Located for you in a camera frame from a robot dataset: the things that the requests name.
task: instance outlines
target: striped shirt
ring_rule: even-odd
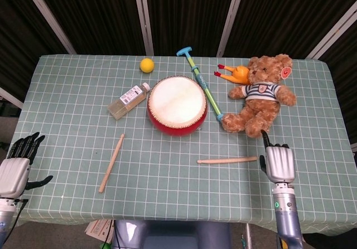
[[[249,86],[243,86],[243,95],[246,100],[272,100],[278,101],[276,98],[276,93],[278,92],[280,86],[270,82],[261,82]]]

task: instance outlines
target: green tablecloth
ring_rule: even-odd
[[[264,154],[261,139],[228,134],[210,108],[200,131],[173,137],[156,130],[146,102],[116,121],[107,105],[134,85],[151,87],[168,76],[192,77],[184,57],[153,57],[155,70],[139,70],[141,56],[42,56],[32,78],[13,142],[46,135],[30,180],[47,175],[47,186],[26,192],[21,220],[63,224],[100,218],[249,222],[274,230],[273,184],[258,162],[198,165],[198,159]],[[235,85],[213,75],[217,64],[248,59],[195,57],[223,112]],[[327,65],[294,60],[284,81],[297,105],[283,106],[269,133],[289,144],[296,158],[295,192],[303,232],[336,234],[357,224],[357,172]],[[107,187],[98,193],[121,133],[126,137]]]

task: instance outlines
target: floor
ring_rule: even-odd
[[[0,141],[10,143],[15,132],[17,118],[0,117]],[[0,162],[6,157],[0,149]],[[3,249],[36,248],[36,249],[99,249],[100,242],[84,233],[87,224],[67,226],[27,222],[16,227]],[[245,224],[231,224],[232,249],[242,248],[241,236],[245,235]],[[276,233],[251,225],[252,248],[276,249]]]

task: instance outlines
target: wooden stick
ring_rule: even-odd
[[[212,159],[212,160],[197,160],[199,164],[228,164],[228,163],[242,163],[251,162],[258,160],[258,157],[240,157],[240,158],[230,158],[230,159]]]
[[[100,185],[100,188],[99,188],[99,192],[100,192],[100,193],[103,192],[103,190],[104,190],[104,188],[105,188],[105,185],[107,184],[107,181],[108,181],[109,175],[110,175],[110,173],[111,173],[111,171],[112,171],[112,168],[113,168],[115,159],[117,158],[117,155],[118,155],[118,153],[119,153],[119,149],[120,149],[121,146],[122,146],[123,139],[124,139],[124,134],[122,134],[122,135],[120,136],[120,139],[119,139],[119,142],[118,142],[118,144],[117,144],[117,147],[115,148],[115,151],[114,151],[114,153],[113,153],[113,156],[112,156],[112,158],[111,158],[111,160],[110,160],[110,163],[109,163],[107,172],[106,172],[106,174],[105,174],[105,176],[104,176],[104,178],[103,178],[103,180],[102,180],[102,183],[101,183],[101,185]]]

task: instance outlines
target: drumhead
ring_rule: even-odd
[[[170,128],[185,128],[203,116],[206,97],[194,80],[173,76],[154,86],[148,98],[148,107],[161,124]]]

